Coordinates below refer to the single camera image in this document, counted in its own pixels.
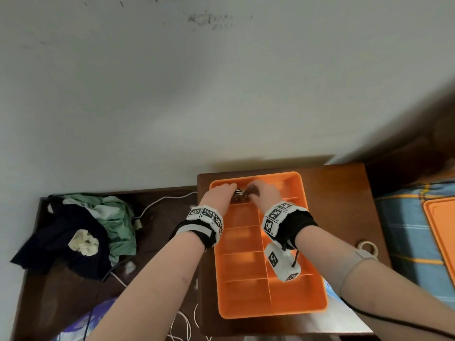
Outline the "person's left forearm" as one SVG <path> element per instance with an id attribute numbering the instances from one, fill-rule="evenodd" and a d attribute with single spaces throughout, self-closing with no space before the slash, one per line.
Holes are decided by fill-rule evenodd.
<path id="1" fill-rule="evenodd" d="M 87 341 L 165 341 L 205 249 L 193 231 L 177 234 L 121 293 Z"/>

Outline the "person's left hand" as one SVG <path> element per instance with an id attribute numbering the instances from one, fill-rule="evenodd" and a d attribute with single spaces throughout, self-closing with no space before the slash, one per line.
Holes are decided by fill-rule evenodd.
<path id="1" fill-rule="evenodd" d="M 204 194 L 199 206 L 209 206 L 215 209 L 221 216 L 227 212 L 230 200 L 223 200 L 220 196 L 220 186 L 214 187 Z"/>

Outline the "roll of clear tape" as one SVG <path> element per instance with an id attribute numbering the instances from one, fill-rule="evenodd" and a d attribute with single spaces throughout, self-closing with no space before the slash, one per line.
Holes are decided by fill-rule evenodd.
<path id="1" fill-rule="evenodd" d="M 371 241 L 360 241 L 356 245 L 357 249 L 366 251 L 372 255 L 372 257 L 378 259 L 378 247 Z"/>

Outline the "right wrist tracker band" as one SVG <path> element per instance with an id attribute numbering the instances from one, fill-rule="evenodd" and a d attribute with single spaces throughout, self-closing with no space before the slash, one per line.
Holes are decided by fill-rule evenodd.
<path id="1" fill-rule="evenodd" d="M 272 243 L 283 251 L 296 250 L 295 239 L 308 226 L 319 225 L 306 208 L 287 201 L 274 204 L 265 213 L 261 224 Z"/>

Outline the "person's right hand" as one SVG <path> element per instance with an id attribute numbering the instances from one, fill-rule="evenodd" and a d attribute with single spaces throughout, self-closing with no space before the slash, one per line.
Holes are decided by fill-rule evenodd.
<path id="1" fill-rule="evenodd" d="M 263 213 L 266 214 L 276 203 L 282 201 L 280 192 L 272 184 L 265 182 L 265 202 L 262 204 L 255 204 L 257 208 Z"/>

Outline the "person's right forearm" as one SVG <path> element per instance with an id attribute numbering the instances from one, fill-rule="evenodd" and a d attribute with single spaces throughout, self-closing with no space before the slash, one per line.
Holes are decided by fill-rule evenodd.
<path id="1" fill-rule="evenodd" d="M 347 296 L 342 299 L 365 313 L 450 335 L 446 337 L 358 314 L 382 341 L 455 341 L 455 310 L 378 260 L 361 263 L 359 269 L 349 275 L 343 293 Z"/>

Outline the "cream crumpled cloth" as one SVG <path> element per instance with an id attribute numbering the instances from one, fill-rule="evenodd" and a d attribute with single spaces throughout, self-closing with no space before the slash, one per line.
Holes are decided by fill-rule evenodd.
<path id="1" fill-rule="evenodd" d="M 79 229 L 68 243 L 68 247 L 83 256 L 94 256 L 99 251 L 99 240 L 95 238 L 88 230 Z"/>

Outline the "orange divided tray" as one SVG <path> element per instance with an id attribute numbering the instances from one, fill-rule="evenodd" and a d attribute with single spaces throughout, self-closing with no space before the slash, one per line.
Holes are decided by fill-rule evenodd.
<path id="1" fill-rule="evenodd" d="M 218 309 L 224 319 L 322 312 L 328 297 L 322 276 L 296 250 L 287 252 L 297 273 L 280 280 L 272 240 L 261 227 L 263 213 L 247 198 L 231 202 L 223 234 L 214 247 Z"/>

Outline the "wrist tracker band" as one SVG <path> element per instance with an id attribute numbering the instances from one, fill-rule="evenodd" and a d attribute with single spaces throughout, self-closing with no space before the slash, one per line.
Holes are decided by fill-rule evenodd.
<path id="1" fill-rule="evenodd" d="M 224 222 L 221 214 L 207 205 L 192 207 L 185 220 L 181 221 L 172 232 L 169 240 L 184 232 L 195 233 L 205 250 L 214 247 L 223 234 Z"/>
<path id="2" fill-rule="evenodd" d="M 272 243 L 283 251 L 296 250 L 295 239 L 308 226 L 319 225 L 306 208 L 287 201 L 274 204 L 265 213 L 261 224 Z"/>

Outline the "blue plaid bedsheet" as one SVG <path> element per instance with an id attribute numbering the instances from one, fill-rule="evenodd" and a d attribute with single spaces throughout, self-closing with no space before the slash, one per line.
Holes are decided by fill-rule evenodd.
<path id="1" fill-rule="evenodd" d="M 455 197 L 455 179 L 419 183 L 375 198 L 393 269 L 455 310 L 455 286 L 424 202 Z"/>

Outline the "left wrist tracker band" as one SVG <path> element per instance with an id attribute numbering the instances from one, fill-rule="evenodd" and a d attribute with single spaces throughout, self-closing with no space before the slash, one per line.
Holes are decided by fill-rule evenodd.
<path id="1" fill-rule="evenodd" d="M 224 222 L 221 214 L 207 205 L 192 207 L 185 220 L 181 221 L 172 232 L 169 240 L 184 232 L 195 233 L 205 250 L 214 247 L 223 234 Z"/>

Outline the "dark wooden bed frame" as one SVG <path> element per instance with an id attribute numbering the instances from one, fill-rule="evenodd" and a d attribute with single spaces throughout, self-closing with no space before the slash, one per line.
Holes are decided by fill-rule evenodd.
<path id="1" fill-rule="evenodd" d="M 364 161 L 373 196 L 398 190 L 455 164 L 455 91 L 427 109 L 414 131 Z"/>

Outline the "small dark metal part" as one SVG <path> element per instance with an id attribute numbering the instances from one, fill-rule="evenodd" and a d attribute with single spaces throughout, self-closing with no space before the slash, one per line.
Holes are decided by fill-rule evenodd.
<path id="1" fill-rule="evenodd" d="M 249 201 L 250 195 L 260 196 L 259 189 L 255 186 L 250 186 L 247 189 L 237 189 L 231 199 L 231 203 L 244 203 Z"/>

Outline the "dark navy garment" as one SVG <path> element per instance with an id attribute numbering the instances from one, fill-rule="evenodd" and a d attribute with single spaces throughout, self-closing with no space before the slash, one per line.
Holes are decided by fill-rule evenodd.
<path id="1" fill-rule="evenodd" d="M 37 229 L 10 260 L 22 269 L 49 273 L 56 261 L 86 279 L 102 281 L 111 270 L 109 237 L 105 228 L 83 207 L 65 205 L 63 198 L 50 195 L 44 226 Z M 79 229 L 88 230 L 99 240 L 96 255 L 86 257 L 72 251 L 68 243 Z"/>

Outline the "blue and white paper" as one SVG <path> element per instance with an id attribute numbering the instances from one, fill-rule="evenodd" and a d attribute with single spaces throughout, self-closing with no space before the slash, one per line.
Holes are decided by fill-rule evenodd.
<path id="1" fill-rule="evenodd" d="M 373 331 L 339 298 L 331 285 L 323 278 L 328 306 L 322 313 L 323 326 L 342 335 L 372 335 Z"/>

